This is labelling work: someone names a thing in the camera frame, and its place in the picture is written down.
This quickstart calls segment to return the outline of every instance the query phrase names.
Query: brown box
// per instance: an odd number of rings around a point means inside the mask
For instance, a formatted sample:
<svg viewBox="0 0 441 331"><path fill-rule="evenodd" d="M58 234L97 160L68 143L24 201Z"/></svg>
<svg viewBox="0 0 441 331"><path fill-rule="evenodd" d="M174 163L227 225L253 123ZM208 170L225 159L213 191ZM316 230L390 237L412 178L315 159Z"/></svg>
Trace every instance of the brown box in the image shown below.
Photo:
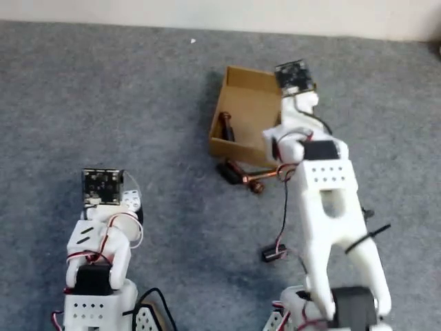
<svg viewBox="0 0 441 331"><path fill-rule="evenodd" d="M209 133L209 152L253 166L274 167L265 157L262 131L280 123L281 91L274 74L229 66ZM231 114L235 142L222 139L219 114Z"/></svg>

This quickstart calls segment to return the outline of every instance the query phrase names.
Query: black cable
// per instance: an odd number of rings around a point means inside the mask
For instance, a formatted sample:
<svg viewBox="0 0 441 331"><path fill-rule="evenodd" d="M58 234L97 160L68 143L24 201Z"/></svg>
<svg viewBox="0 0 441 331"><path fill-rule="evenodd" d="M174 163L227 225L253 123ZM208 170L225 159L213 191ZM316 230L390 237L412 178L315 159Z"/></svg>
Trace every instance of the black cable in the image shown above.
<svg viewBox="0 0 441 331"><path fill-rule="evenodd" d="M361 237L359 240L357 240L355 243L353 243L352 245L350 245L346 250L345 250L345 254L348 254L349 252L351 252L357 245L360 245L363 241L365 241L368 238L374 238L377 234L389 229L391 227L390 224L387 224L385 226L382 226L381 228L379 228L378 230L375 230L373 232L368 232L365 236Z"/></svg>
<svg viewBox="0 0 441 331"><path fill-rule="evenodd" d="M308 112L303 112L302 110L299 110L298 112L301 113L301 114L304 114L305 116L308 116L308 117L310 117L310 118L312 118L312 119L315 119L316 121L319 121L321 124L324 125L324 127L325 127L326 130L327 130L327 132L328 132L330 135L332 135L332 130L331 130L331 128L329 127L328 123L326 123L325 121L323 121L320 117L318 117L318 116L316 116L316 115L314 115L314 114L309 114Z"/></svg>
<svg viewBox="0 0 441 331"><path fill-rule="evenodd" d="M133 310L130 310L128 312L123 313L123 316L132 314L132 331L136 331L136 315L138 314L139 310L143 307L144 299L153 292L158 293L158 295L160 296L161 301L164 306L164 309L165 309L165 312L167 313L167 316L170 320L170 323L172 324L173 331L178 331L178 328L176 327L176 323L173 319L172 313L170 312L170 309L168 308L167 301L165 300L164 294L158 288L151 288L150 290L148 290L146 293L141 295L141 297L136 302Z"/></svg>
<svg viewBox="0 0 441 331"><path fill-rule="evenodd" d="M280 229L280 232L276 239L276 249L278 250L278 246L280 245L280 238L282 237L283 231L285 231L285 226L287 223L287 209L288 209L288 180L285 180L285 207L283 208L283 222L282 222L282 228Z"/></svg>

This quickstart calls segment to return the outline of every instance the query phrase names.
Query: black connector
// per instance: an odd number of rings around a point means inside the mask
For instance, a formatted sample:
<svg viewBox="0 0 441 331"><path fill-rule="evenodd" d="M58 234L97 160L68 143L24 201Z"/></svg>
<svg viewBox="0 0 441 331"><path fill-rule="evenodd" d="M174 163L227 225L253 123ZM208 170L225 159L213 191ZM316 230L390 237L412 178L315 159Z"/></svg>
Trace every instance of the black connector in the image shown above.
<svg viewBox="0 0 441 331"><path fill-rule="evenodd" d="M262 249L262 261L269 263L278 260L286 252L287 252L287 248L282 243L278 246L278 252L276 252L276 244L267 246Z"/></svg>
<svg viewBox="0 0 441 331"><path fill-rule="evenodd" d="M242 183L242 177L234 171L228 164L219 163L216 166L217 172L231 185L238 185Z"/></svg>

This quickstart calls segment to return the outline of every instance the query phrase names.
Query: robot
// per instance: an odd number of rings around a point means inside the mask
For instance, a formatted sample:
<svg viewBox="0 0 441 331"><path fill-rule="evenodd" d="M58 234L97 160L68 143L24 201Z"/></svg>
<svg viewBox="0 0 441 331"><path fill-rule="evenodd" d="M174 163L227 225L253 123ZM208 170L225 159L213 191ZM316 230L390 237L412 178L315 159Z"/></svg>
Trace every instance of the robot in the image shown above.
<svg viewBox="0 0 441 331"><path fill-rule="evenodd" d="M135 190L124 190L126 177ZM163 330L154 307L142 303L158 292L169 314L161 291L151 289L137 301L136 285L126 279L131 249L142 240L141 191L133 177L124 170L84 169L83 211L68 241L65 331ZM52 323L62 330L58 313Z"/></svg>
<svg viewBox="0 0 441 331"><path fill-rule="evenodd" d="M291 169L285 185L295 192L300 210L307 275L304 286L287 288L273 302L263 330L390 331L382 320L391 310L391 296L372 239L390 225L367 230L348 146L314 115L318 95L306 63L286 63L275 74L282 90L280 125L263 137L267 158L278 162L280 171ZM334 244L361 271L361 286L330 288L327 263Z"/></svg>

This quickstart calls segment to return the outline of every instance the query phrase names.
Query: gray carpet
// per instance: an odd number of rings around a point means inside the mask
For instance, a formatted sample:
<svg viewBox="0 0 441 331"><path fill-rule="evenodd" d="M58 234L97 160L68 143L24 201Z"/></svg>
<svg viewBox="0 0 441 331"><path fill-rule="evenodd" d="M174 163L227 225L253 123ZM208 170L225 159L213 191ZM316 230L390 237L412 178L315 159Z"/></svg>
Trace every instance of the gray carpet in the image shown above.
<svg viewBox="0 0 441 331"><path fill-rule="evenodd" d="M349 144L389 282L395 330L441 326L441 60L427 45L353 38L0 23L0 326L51 330L80 169L126 168L143 189L145 241L129 278L160 287L179 329L261 330L270 302L302 281L265 265L283 187L256 197L214 171L207 135L225 66L271 71L306 58L318 114ZM301 249L289 205L284 242ZM358 276L341 250L333 285Z"/></svg>

